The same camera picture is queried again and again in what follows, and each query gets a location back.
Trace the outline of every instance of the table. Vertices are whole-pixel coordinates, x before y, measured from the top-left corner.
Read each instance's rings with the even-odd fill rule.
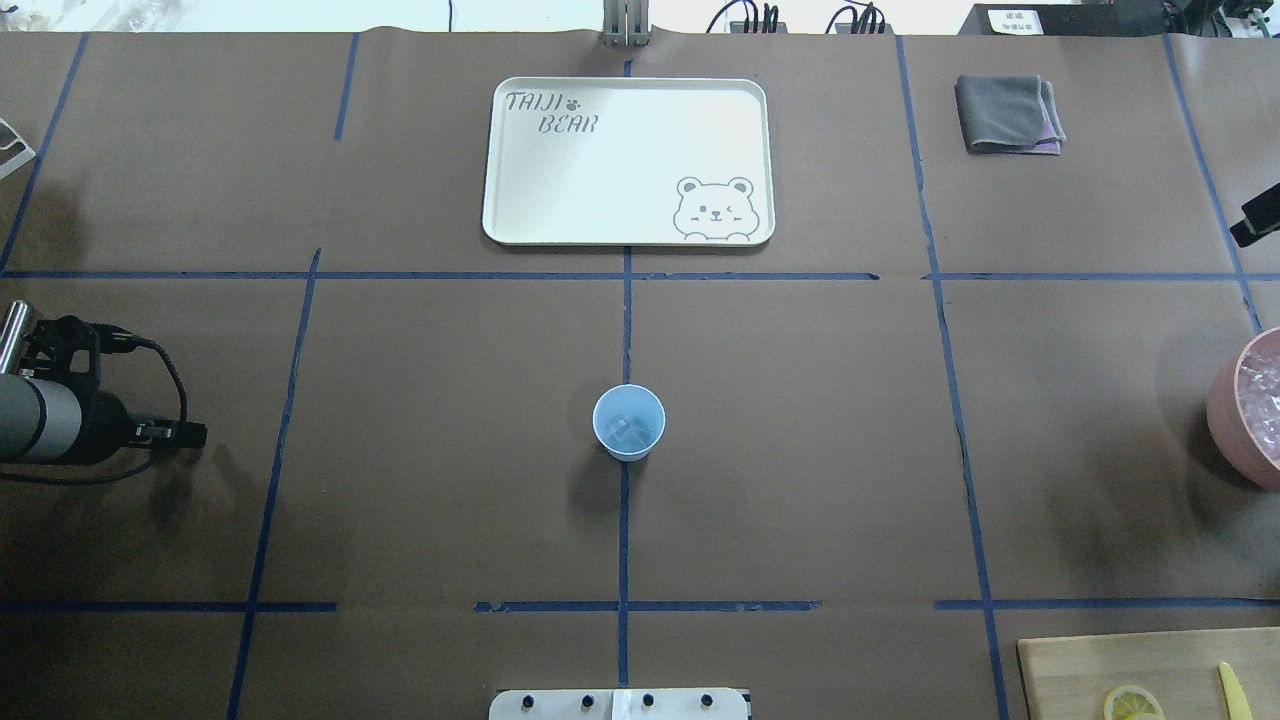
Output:
[[[596,37],[0,37],[42,150],[0,295],[160,341],[210,432],[0,487],[3,715],[1025,717],[1019,638],[1276,623],[1280,496],[1203,405],[1280,323],[1276,243],[1226,234],[1280,45]],[[484,237],[497,83],[625,73],[764,87],[767,245]],[[1053,82],[1062,156],[968,155],[959,73]],[[174,413],[154,357],[105,373]],[[631,468],[589,425],[622,380],[668,411]]]

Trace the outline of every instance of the plastic cup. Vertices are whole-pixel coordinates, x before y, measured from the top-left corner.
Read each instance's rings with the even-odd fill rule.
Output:
[[[658,445],[667,428],[667,411],[646,387],[625,384],[609,388],[595,401],[591,427],[609,455],[635,462]]]

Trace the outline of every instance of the wooden cutting board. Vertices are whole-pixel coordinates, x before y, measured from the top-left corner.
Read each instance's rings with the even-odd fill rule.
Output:
[[[1219,662],[1256,720],[1280,720],[1280,628],[1024,639],[1018,657],[1032,720],[1100,720],[1116,685],[1151,691],[1167,720],[1228,720]]]

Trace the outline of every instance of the yellow knife handle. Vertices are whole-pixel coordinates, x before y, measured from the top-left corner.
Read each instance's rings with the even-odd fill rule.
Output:
[[[1249,701],[1244,697],[1244,688],[1235,676],[1235,670],[1226,662],[1217,664],[1217,674],[1222,678],[1222,694],[1226,697],[1226,716],[1230,720],[1253,720],[1253,711],[1249,710]]]

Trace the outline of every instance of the gray towel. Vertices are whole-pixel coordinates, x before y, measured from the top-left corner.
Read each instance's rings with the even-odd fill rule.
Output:
[[[1053,86],[1039,76],[960,76],[956,102],[973,152],[1062,154]]]

